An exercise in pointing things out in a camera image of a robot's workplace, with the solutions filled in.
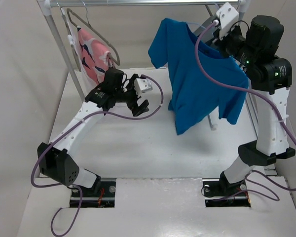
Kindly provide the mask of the light blue wire hanger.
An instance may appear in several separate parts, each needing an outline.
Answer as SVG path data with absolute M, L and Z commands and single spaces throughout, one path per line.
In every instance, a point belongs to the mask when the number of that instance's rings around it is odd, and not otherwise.
M 200 28 L 200 31 L 206 29 L 206 27 L 209 25 L 211 17 L 213 17 L 214 14 L 213 14 L 213 12 L 212 12 L 212 10 L 211 10 L 211 8 L 209 7 L 208 4 L 206 4 L 205 7 L 206 7 L 206 10 L 207 10 L 207 12 L 209 14 L 209 18 L 204 23 L 202 23 L 202 24 L 200 24 L 198 22 L 186 22 L 186 23 L 189 24 L 189 25 L 198 26 Z

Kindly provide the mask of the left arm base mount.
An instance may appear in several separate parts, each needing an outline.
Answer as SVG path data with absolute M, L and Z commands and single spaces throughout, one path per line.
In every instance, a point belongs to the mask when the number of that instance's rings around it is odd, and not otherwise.
M 114 208 L 116 179 L 102 179 L 96 193 L 85 187 L 81 190 L 81 208 Z

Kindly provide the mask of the blue t shirt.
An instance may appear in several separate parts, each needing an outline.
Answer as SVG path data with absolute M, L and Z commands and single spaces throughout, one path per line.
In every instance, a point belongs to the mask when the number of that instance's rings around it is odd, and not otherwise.
M 168 109 L 175 114 L 177 135 L 201 122 L 214 109 L 232 125 L 238 121 L 246 93 L 211 82 L 195 59 L 197 36 L 186 22 L 165 18 L 148 50 L 155 68 L 167 66 L 172 97 Z

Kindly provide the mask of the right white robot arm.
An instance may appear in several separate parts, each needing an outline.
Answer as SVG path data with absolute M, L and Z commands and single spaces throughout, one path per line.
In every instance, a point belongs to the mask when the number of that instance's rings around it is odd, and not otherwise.
M 292 66 L 276 56 L 284 26 L 272 16 L 258 15 L 245 36 L 237 18 L 213 20 L 218 28 L 214 44 L 223 56 L 232 56 L 245 67 L 251 82 L 250 94 L 257 98 L 258 138 L 238 147 L 238 158 L 221 173 L 218 188 L 225 195 L 233 192 L 255 166 L 268 166 L 289 159 L 296 151 L 289 146 L 286 102 L 292 85 Z

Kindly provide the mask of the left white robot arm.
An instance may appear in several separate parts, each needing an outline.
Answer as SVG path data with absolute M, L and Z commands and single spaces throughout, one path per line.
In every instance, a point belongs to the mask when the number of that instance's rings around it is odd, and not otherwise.
M 134 117 L 149 111 L 148 100 L 141 104 L 137 101 L 142 93 L 152 90 L 150 80 L 137 74 L 130 79 L 123 77 L 123 71 L 108 69 L 104 81 L 87 94 L 66 128 L 50 144 L 39 145 L 37 153 L 41 174 L 64 186 L 79 185 L 90 196 L 100 191 L 100 177 L 79 167 L 74 155 L 87 133 L 116 103 L 126 103 Z

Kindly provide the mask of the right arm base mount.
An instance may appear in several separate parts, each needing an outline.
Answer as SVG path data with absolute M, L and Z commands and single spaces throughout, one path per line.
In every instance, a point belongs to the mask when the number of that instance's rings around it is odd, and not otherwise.
M 201 193 L 206 207 L 251 207 L 245 181 L 226 185 L 219 179 L 203 179 Z

